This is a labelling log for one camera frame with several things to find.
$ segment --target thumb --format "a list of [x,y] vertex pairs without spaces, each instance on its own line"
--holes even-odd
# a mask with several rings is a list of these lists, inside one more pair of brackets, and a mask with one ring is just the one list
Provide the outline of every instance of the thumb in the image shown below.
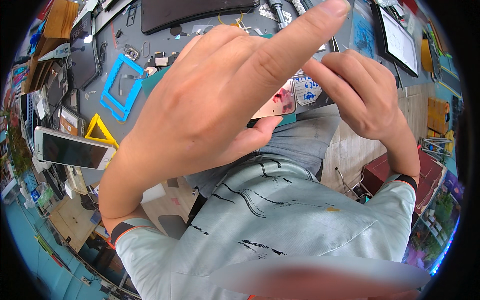
[[261,118],[252,128],[241,131],[220,156],[220,162],[229,164],[267,145],[282,120],[281,116]]

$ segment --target phone screen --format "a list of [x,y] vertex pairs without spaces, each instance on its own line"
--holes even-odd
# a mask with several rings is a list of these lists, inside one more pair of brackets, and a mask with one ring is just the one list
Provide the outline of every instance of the phone screen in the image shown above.
[[43,134],[43,159],[64,165],[98,168],[107,148]]

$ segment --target person's right hand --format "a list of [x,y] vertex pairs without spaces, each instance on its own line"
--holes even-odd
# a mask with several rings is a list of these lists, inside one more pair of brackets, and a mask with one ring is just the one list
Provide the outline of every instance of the person's right hand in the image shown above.
[[361,137],[384,141],[406,122],[398,108],[393,74],[353,50],[329,53],[303,67],[338,105],[340,116]]

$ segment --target blue frame holder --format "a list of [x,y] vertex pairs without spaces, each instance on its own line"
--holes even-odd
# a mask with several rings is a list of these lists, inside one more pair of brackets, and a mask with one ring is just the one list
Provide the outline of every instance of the blue frame holder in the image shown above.
[[[120,104],[114,96],[110,94],[110,89],[112,89],[113,83],[115,82],[115,78],[117,78],[117,75],[120,71],[121,66],[126,63],[129,67],[134,69],[137,73],[139,73],[141,76],[144,74],[144,70],[142,67],[134,63],[131,59],[127,58],[124,54],[120,54],[117,61],[112,67],[112,71],[110,75],[108,76],[107,82],[105,83],[104,90],[102,92],[102,97],[100,100],[100,104],[108,108],[111,112],[112,115],[117,121],[119,122],[125,122],[126,119],[128,118],[128,115],[130,114],[130,110],[132,109],[133,104],[135,103],[135,100],[137,99],[138,93],[142,89],[142,81],[148,77],[148,74],[146,74],[146,77],[144,79],[137,79],[135,80],[135,83],[133,84],[132,90],[128,94],[127,101],[125,103],[125,106]],[[118,108],[122,113],[123,113],[123,118],[120,117],[112,107],[110,107],[105,101],[103,101],[103,98],[107,97],[107,99],[115,105],[116,108]]]

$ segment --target person's lap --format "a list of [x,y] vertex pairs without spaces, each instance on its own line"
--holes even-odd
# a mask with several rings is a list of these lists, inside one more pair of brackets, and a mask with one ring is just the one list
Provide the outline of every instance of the person's lap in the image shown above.
[[306,111],[297,115],[295,123],[275,128],[272,139],[265,147],[231,164],[185,178],[192,188],[198,188],[203,197],[209,198],[233,167],[262,154],[288,157],[315,175],[339,124],[340,114],[336,104]]

